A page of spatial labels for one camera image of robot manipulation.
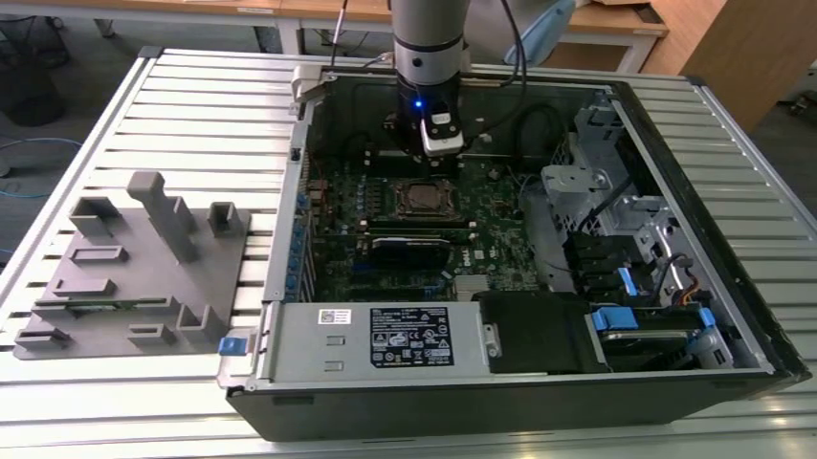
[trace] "slotted metal surface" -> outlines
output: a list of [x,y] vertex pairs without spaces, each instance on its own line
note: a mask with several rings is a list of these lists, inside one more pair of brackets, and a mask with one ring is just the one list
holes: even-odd
[[[191,207],[232,201],[252,210],[232,325],[256,325],[293,122],[288,83],[295,65],[314,60],[167,50],[159,59],[136,62],[2,274],[0,456],[651,458],[709,457],[717,450],[727,457],[813,457],[814,380],[759,400],[714,406],[670,426],[281,445],[256,436],[224,401],[215,383],[215,354],[14,359],[16,331],[71,240],[72,202],[83,195],[108,196],[117,205],[135,205],[123,179],[136,169],[160,170],[172,194],[184,196]],[[669,76],[534,72],[629,82],[761,294],[817,371],[813,221],[706,90]]]

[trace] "warning label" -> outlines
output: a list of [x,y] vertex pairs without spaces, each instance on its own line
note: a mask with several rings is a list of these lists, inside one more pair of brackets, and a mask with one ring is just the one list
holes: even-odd
[[376,368],[454,365],[448,308],[371,309]]

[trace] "barcode sticker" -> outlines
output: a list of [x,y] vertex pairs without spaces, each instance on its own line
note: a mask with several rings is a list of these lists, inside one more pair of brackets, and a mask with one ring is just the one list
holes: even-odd
[[645,29],[637,29],[633,33],[637,35],[663,35],[662,31],[647,31]]
[[251,12],[253,14],[272,14],[273,11],[267,8],[239,8],[239,12]]
[[352,323],[351,309],[322,309],[318,311],[319,325],[348,325]]

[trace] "blue latch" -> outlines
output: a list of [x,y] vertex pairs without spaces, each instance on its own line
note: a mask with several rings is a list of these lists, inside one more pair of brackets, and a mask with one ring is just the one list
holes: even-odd
[[633,276],[629,273],[629,269],[619,268],[618,274],[622,277],[622,280],[625,281],[625,291],[627,292],[627,295],[638,296],[638,289],[635,288],[635,283],[633,282]]
[[240,357],[247,355],[247,338],[224,337],[219,341],[219,355]]
[[638,321],[631,308],[625,306],[602,306],[591,314],[598,332],[605,330],[638,330]]
[[298,207],[307,208],[308,207],[308,198],[304,194],[298,195]]
[[703,328],[710,328],[715,326],[715,316],[713,315],[713,310],[710,308],[701,308],[701,310],[698,311],[698,316],[701,316]]

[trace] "circuit board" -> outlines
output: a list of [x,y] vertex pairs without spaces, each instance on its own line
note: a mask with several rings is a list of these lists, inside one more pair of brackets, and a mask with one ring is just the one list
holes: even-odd
[[[367,176],[332,161],[312,168],[315,301],[455,300],[455,277],[472,274],[491,290],[538,290],[519,183],[498,172],[479,159],[460,160],[455,177],[432,180]],[[372,269],[364,260],[378,238],[443,241],[447,260]]]

